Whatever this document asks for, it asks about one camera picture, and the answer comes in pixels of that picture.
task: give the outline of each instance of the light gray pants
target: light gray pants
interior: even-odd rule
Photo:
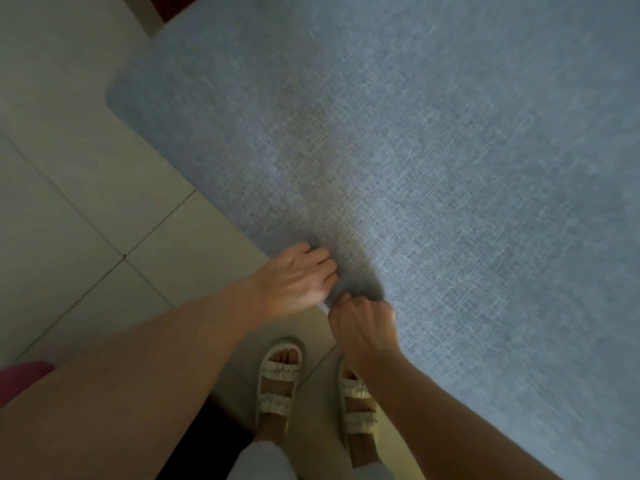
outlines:
[[[353,469],[357,480],[394,480],[380,462]],[[298,480],[282,448],[270,441],[251,443],[241,451],[227,480]]]

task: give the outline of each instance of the hand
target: hand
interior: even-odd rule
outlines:
[[[386,301],[341,293],[329,311],[329,325],[350,370],[359,377],[389,353],[401,353],[396,313]]]
[[[272,320],[323,302],[338,281],[337,268],[329,251],[311,251],[303,242],[267,261],[249,279],[258,290],[265,318]]]

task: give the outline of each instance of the sandal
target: sandal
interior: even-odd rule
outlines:
[[[347,412],[345,397],[369,399],[371,395],[363,381],[344,377],[344,357],[340,359],[340,364],[338,364],[338,391],[340,391],[340,406],[342,407],[342,436],[347,450],[349,450],[347,435],[373,435],[377,444],[378,407],[375,411]]]
[[[260,414],[270,413],[284,416],[287,418],[285,431],[289,427],[289,418],[291,416],[291,404],[293,396],[298,388],[298,382],[302,375],[303,353],[302,344],[293,338],[287,338],[277,341],[271,346],[267,354],[260,364],[260,377],[258,378],[258,396],[255,405],[255,427],[258,427]],[[270,360],[277,352],[283,350],[295,350],[298,353],[298,363],[282,363]],[[293,382],[293,390],[291,397],[274,394],[271,392],[260,392],[262,387],[262,378],[272,379],[274,381]]]

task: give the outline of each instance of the blue fabric mat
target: blue fabric mat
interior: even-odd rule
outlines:
[[[637,478],[639,48],[640,0],[201,0],[108,103],[558,474]]]

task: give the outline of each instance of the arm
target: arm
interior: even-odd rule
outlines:
[[[329,314],[347,361],[429,479],[557,479],[404,357],[388,303],[347,293]]]
[[[0,411],[3,476],[155,478],[247,332],[327,297],[335,262],[309,250],[293,246],[27,389]]]

